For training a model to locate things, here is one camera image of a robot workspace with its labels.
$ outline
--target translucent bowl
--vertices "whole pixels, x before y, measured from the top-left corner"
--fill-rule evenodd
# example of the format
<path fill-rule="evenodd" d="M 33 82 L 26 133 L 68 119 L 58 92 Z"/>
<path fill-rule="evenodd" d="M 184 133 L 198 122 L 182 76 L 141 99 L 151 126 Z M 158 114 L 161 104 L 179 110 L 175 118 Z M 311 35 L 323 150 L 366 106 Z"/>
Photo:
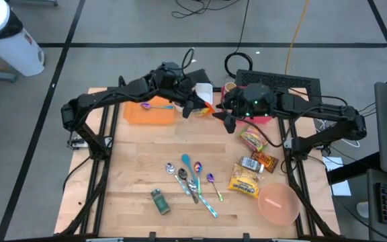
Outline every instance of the translucent bowl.
<path fill-rule="evenodd" d="M 262 216 L 280 226 L 292 224 L 300 213 L 300 202 L 295 191 L 283 183 L 264 186 L 259 193 L 258 206 Z"/>

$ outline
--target wooden table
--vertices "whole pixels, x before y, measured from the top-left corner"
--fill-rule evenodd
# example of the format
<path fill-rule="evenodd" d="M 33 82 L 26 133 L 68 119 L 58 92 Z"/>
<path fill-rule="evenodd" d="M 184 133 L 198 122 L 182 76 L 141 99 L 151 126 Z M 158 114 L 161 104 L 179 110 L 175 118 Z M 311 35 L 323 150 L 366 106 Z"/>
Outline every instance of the wooden table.
<path fill-rule="evenodd" d="M 102 90 L 91 88 L 89 92 Z M 220 94 L 215 93 L 214 104 L 219 103 L 219 98 Z M 88 125 L 96 133 L 101 114 L 102 109 L 94 110 L 87 119 Z M 108 132 L 111 117 L 107 120 Z M 228 134 L 221 121 L 211 116 L 201 118 L 191 115 L 184 119 L 180 113 L 176 113 L 175 123 L 170 126 L 129 125 L 123 118 L 121 105 L 99 236 L 148 237 L 149 232 L 154 231 L 157 237 L 241 238 L 243 233 L 249 233 L 251 238 L 296 238 L 294 224 L 287 227 L 271 224 L 260 215 L 256 199 L 226 189 L 234 164 L 242 156 L 251 154 L 236 137 L 243 126 L 238 125 L 234 134 Z M 281 142 L 276 119 L 260 127 L 274 143 Z M 299 136 L 310 136 L 316 132 L 310 118 L 300 118 L 296 122 L 296 130 Z M 186 169 L 181 162 L 184 153 L 191 157 L 192 163 L 202 163 L 203 197 L 218 213 L 218 218 L 214 218 L 201 202 L 194 204 L 174 176 L 165 171 L 168 162 L 174 164 L 176 169 Z M 280 161 L 284 160 L 281 147 L 268 145 L 266 153 Z M 88 155 L 87 149 L 75 151 L 71 169 Z M 322 160 L 320 151 L 314 150 L 310 155 Z M 68 181 L 55 233 L 65 229 L 84 204 L 91 164 L 86 164 Z M 260 186 L 270 182 L 288 182 L 279 166 L 273 174 L 264 171 Z M 309 159 L 304 161 L 304 169 L 312 205 L 330 228 L 339 233 L 323 164 Z M 213 173 L 224 202 L 219 201 L 212 184 L 206 181 L 207 173 Z M 159 214 L 151 196 L 151 191 L 156 188 L 162 190 L 171 207 L 171 212 L 165 216 Z M 304 234 L 308 234 L 308 223 L 301 203 L 300 207 Z M 95 208 L 92 208 L 88 231 L 92 231 L 94 213 Z"/>

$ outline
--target spoon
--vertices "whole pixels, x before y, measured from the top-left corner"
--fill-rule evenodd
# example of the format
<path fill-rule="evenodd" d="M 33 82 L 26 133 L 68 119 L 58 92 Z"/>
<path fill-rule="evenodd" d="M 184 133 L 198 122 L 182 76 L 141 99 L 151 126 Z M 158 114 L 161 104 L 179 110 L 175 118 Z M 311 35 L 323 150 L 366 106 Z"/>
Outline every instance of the spoon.
<path fill-rule="evenodd" d="M 216 190 L 216 193 L 218 194 L 219 200 L 223 202 L 223 197 L 222 195 L 220 195 L 220 192 L 216 189 L 216 186 L 214 185 L 214 177 L 211 173 L 207 174 L 207 180 L 213 184 L 213 187 Z"/>
<path fill-rule="evenodd" d="M 196 185 L 195 185 L 195 182 L 192 180 L 192 179 L 189 179 L 187 181 L 188 183 L 188 186 L 190 188 L 191 191 L 193 192 L 196 192 Z M 218 217 L 218 213 L 208 204 L 208 202 L 201 196 L 201 195 L 198 195 L 202 201 L 202 203 L 204 203 L 204 205 L 206 205 L 207 209 L 213 214 L 213 216 L 215 218 Z"/>
<path fill-rule="evenodd" d="M 201 186 L 200 186 L 200 173 L 202 171 L 202 165 L 199 161 L 195 162 L 195 165 L 193 166 L 195 171 L 197 172 L 197 186 L 198 186 L 198 195 L 201 195 Z"/>
<path fill-rule="evenodd" d="M 141 103 L 141 108 L 144 108 L 145 110 L 150 110 L 152 108 L 162 108 L 162 109 L 173 109 L 174 107 L 172 105 L 165 105 L 165 106 L 156 106 L 156 105 L 150 105 L 149 103 Z"/>
<path fill-rule="evenodd" d="M 187 183 L 187 172 L 186 172 L 183 168 L 180 168 L 178 174 L 179 174 L 179 177 L 180 177 L 182 180 L 185 181 L 187 188 L 188 188 L 189 190 L 191 190 L 191 189 L 189 188 L 189 184 Z M 190 192 L 191 192 L 193 201 L 194 201 L 196 204 L 198 204 L 199 201 L 198 201 L 198 198 L 195 196 L 195 193 L 194 193 L 193 191 L 190 191 Z"/>
<path fill-rule="evenodd" d="M 183 191 L 185 191 L 186 195 L 190 195 L 191 193 L 189 192 L 189 190 L 185 187 L 185 185 L 183 184 L 183 182 L 181 182 L 180 178 L 174 173 L 175 171 L 175 166 L 171 163 L 167 163 L 167 172 L 171 175 L 174 175 L 175 179 L 177 179 L 177 181 L 179 182 L 181 188 L 183 188 Z"/>
<path fill-rule="evenodd" d="M 197 178 L 195 176 L 195 173 L 194 171 L 192 170 L 192 166 L 191 166 L 191 159 L 189 158 L 188 155 L 186 154 L 183 154 L 181 156 L 181 161 L 187 166 L 187 168 L 189 169 L 189 171 L 191 172 L 191 175 L 192 175 L 192 179 L 195 181 L 195 183 L 197 184 L 198 181 L 197 181 Z"/>

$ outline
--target small green bottle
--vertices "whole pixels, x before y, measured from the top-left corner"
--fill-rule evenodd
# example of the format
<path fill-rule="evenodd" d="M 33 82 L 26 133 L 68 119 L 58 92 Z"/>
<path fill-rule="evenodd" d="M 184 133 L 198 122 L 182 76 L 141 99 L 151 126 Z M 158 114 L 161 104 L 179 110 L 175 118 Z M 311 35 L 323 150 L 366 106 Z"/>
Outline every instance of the small green bottle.
<path fill-rule="evenodd" d="M 152 195 L 153 201 L 155 202 L 156 207 L 158 207 L 158 210 L 161 215 L 167 214 L 169 211 L 171 211 L 160 189 L 155 189 L 150 194 Z"/>

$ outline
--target candy wrapper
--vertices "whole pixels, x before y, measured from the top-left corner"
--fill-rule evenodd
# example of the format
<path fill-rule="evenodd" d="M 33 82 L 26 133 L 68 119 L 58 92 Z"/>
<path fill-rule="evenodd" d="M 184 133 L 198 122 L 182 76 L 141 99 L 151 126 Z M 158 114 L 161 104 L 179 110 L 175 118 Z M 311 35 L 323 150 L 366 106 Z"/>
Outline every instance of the candy wrapper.
<path fill-rule="evenodd" d="M 261 133 L 250 125 L 243 128 L 240 137 L 252 151 L 261 151 L 268 144 Z"/>
<path fill-rule="evenodd" d="M 258 181 L 262 177 L 253 171 L 249 171 L 240 165 L 234 164 L 234 171 L 231 175 L 228 189 L 240 191 L 244 194 L 258 198 L 259 186 Z"/>
<path fill-rule="evenodd" d="M 279 163 L 279 159 L 272 157 L 271 155 L 267 155 L 262 151 L 254 152 L 252 159 L 258 161 L 260 164 L 263 164 L 264 168 L 270 173 L 274 172 L 275 166 Z"/>

